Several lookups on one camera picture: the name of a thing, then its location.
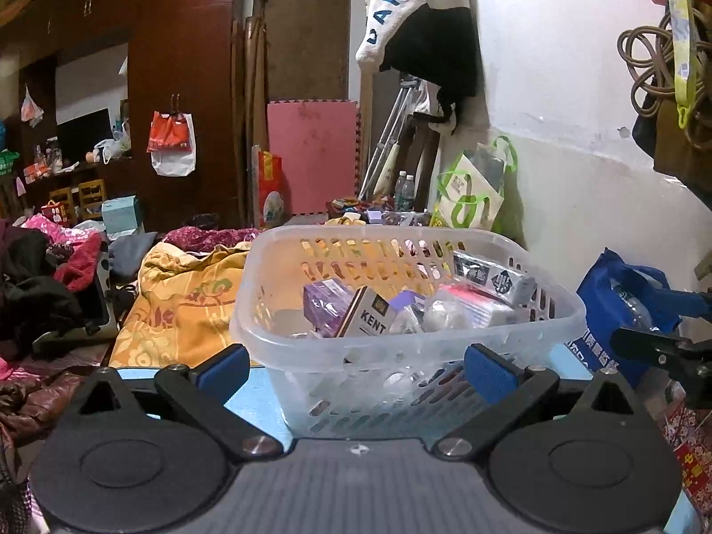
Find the purple cardboard box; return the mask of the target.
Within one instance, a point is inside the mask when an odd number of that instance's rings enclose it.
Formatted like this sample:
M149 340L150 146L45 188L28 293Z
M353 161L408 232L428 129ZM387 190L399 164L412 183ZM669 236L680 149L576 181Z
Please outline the purple cardboard box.
M354 293L339 279L327 279L303 287L303 313L324 338L334 338L351 305Z

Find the brown hanging bag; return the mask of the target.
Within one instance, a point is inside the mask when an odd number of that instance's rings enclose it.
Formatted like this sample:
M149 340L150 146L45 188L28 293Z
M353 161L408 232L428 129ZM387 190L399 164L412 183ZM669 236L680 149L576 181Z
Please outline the brown hanging bag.
M705 206L711 205L711 45L701 45L704 71L687 124L681 126L673 89L671 39L659 29L619 36L618 52L632 83L637 113L634 141L654 160L654 170L675 177Z

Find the brown wooden board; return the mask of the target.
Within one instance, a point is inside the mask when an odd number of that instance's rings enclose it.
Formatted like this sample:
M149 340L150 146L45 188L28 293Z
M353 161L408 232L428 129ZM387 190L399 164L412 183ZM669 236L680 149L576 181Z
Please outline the brown wooden board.
M351 0L254 0L266 26L267 99L349 98Z

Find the teal storage box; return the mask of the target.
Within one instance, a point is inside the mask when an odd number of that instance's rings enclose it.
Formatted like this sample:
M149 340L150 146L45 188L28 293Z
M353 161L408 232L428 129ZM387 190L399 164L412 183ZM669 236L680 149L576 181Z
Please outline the teal storage box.
M141 212L135 195L105 200L101 204L101 218L107 233L133 231L141 226Z

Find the dark red wooden wardrobe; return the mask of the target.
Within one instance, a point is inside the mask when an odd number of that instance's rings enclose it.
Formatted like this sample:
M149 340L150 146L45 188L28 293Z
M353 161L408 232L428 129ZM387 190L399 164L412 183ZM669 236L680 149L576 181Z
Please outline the dark red wooden wardrobe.
M197 214L244 226L238 8L235 0L32 0L1 28L6 141L18 165L32 164L35 147L56 135L59 68L127 45L132 156L93 166L107 194L136 195L149 230ZM154 112L171 109L193 118L197 166L186 177L158 176L146 151Z

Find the white plastic laundry basket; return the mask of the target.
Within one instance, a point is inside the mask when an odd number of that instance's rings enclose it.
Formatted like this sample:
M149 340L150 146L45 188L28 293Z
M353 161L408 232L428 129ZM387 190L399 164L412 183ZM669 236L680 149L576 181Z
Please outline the white plastic laundry basket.
M455 279L453 253L526 272L537 289L509 306ZM339 279L371 287L397 312L390 331L324 338L303 313L303 287ZM426 300L465 304L474 328L426 333ZM518 367L546 365L579 338L585 307L524 248L484 230L291 226L258 236L247 256L229 330L266 369L296 437L381 439L443 434L483 408L465 377L468 346Z

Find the blue shopping bag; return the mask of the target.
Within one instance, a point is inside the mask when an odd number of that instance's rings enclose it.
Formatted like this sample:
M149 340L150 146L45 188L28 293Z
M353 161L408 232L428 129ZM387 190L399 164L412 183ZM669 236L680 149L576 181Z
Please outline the blue shopping bag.
M654 289L668 288L670 284L661 270L628 264L606 248L577 289L587 310L585 332L566 347L590 372L618 369L636 388L649 367L620 357L612 348L612 335L619 328L675 333L681 317L651 304Z

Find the yellow patterned blanket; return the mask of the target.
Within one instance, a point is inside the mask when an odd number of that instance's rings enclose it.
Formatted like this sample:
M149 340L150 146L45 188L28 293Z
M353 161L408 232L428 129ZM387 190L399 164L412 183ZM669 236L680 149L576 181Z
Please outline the yellow patterned blanket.
M191 255L157 243L142 259L138 296L109 359L113 368L195 367L221 352L229 333L248 243Z

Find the red and white plastic bag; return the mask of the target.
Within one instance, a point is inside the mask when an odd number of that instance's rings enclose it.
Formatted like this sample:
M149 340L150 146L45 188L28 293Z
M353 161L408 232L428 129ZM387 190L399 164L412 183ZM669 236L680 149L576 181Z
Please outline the red and white plastic bag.
M186 177L197 164L192 114L153 112L147 153L158 176Z

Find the pink foam mat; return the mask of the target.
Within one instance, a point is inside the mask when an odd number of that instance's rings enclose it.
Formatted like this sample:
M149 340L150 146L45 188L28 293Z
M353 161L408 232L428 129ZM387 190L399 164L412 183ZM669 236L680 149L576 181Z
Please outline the pink foam mat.
M281 158L291 214L318 214L357 183L360 121L356 102L296 100L267 107L270 152Z

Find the green and white tote bag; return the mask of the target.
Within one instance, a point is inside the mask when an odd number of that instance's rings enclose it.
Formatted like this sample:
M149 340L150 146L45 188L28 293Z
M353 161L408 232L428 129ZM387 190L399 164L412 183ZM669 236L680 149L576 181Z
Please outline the green and white tote bag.
M464 150L438 176L431 227L481 229L500 233L505 206L512 201L519 168L508 136Z

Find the black television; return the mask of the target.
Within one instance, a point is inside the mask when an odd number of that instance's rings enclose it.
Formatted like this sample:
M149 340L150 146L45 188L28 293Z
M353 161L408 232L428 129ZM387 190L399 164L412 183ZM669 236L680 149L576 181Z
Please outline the black television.
M57 138L66 163L84 162L97 143L113 138L109 110L90 112L58 124Z

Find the white Kent cigarette box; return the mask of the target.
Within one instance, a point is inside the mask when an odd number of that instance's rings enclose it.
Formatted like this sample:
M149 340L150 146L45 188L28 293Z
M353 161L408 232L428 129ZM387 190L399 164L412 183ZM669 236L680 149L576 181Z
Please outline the white Kent cigarette box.
M363 338L386 335L395 322L397 312L390 303L368 286L354 294L344 320L337 329L337 338Z

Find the white hoodie blue letters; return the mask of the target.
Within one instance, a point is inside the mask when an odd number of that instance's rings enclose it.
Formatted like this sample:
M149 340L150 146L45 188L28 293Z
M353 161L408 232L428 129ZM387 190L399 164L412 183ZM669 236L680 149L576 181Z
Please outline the white hoodie blue letters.
M455 128L465 100L478 93L475 0L364 1L360 69L397 70L428 83L429 120Z

